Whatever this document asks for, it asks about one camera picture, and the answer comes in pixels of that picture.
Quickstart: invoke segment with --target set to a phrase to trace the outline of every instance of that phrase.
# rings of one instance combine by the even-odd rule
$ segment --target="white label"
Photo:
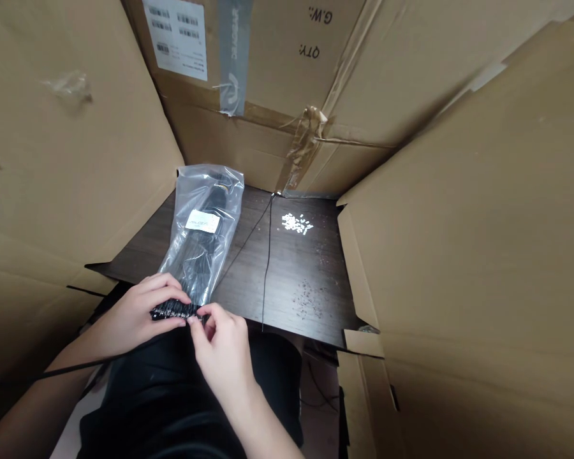
[[[213,214],[205,214],[199,210],[192,210],[185,228],[189,230],[202,230],[207,233],[214,233],[217,231],[219,225],[219,217]]]
[[[158,67],[208,81],[204,6],[183,0],[143,0]]]

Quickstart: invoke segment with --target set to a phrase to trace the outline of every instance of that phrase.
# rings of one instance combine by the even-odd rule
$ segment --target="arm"
[[[64,348],[47,370],[126,353],[185,321],[153,322],[149,312],[169,298],[191,300],[170,274],[156,274],[132,287],[89,330]],[[95,367],[42,379],[0,420],[0,459],[48,458]]]
[[[196,360],[249,459],[303,458],[253,376],[247,323],[216,303],[198,309],[210,314],[203,328],[190,317]]]

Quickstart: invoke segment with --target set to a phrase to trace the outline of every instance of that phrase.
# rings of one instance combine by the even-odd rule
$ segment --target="torn tape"
[[[68,99],[76,103],[91,100],[87,75],[80,70],[63,73],[55,80],[46,80],[41,83],[61,99]]]
[[[295,189],[300,178],[304,175],[314,155],[319,149],[319,140],[323,139],[323,129],[327,117],[321,110],[308,106],[298,123],[297,130],[287,153],[288,161],[283,166],[277,187],[283,191]]]
[[[221,113],[243,116],[249,67],[249,33],[253,0],[219,0]]]

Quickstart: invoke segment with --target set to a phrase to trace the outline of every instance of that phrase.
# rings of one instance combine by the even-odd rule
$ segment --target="hand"
[[[79,360],[99,360],[126,353],[156,335],[185,326],[185,320],[180,317],[160,321],[151,319],[149,312],[171,298],[191,303],[179,282],[170,274],[146,277],[69,347],[71,350],[74,348]]]
[[[204,327],[196,317],[187,322],[202,374],[229,416],[261,390],[253,376],[247,323],[217,303],[198,309],[198,315],[207,314]]]

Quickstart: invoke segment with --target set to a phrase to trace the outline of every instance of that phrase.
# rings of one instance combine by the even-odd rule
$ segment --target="black pants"
[[[300,426],[300,354],[288,340],[273,333],[252,332],[249,343],[255,379],[272,410],[299,447],[304,441]],[[222,435],[221,439],[206,432],[206,425],[211,429],[211,424],[219,422],[226,424],[223,411],[195,360],[189,327],[178,328],[156,337],[151,345],[139,352],[113,363],[102,406],[81,420],[82,449],[79,458],[99,457],[98,448],[101,445],[106,448],[111,441],[129,442],[130,457],[187,456],[189,450],[182,444],[185,438],[194,437],[196,442],[206,439],[204,441],[213,446],[216,442],[227,441],[224,437],[233,436],[235,439],[229,424],[225,428],[230,432]],[[179,434],[170,437],[176,431]],[[143,438],[147,432],[151,437],[161,432],[161,440]],[[140,441],[142,445],[134,448],[131,445],[133,441]],[[155,453],[158,444],[163,448],[176,443],[179,454],[174,451],[172,456]],[[230,450],[227,445],[219,445],[219,448]],[[122,446],[114,444],[110,450],[113,454],[124,455]]]

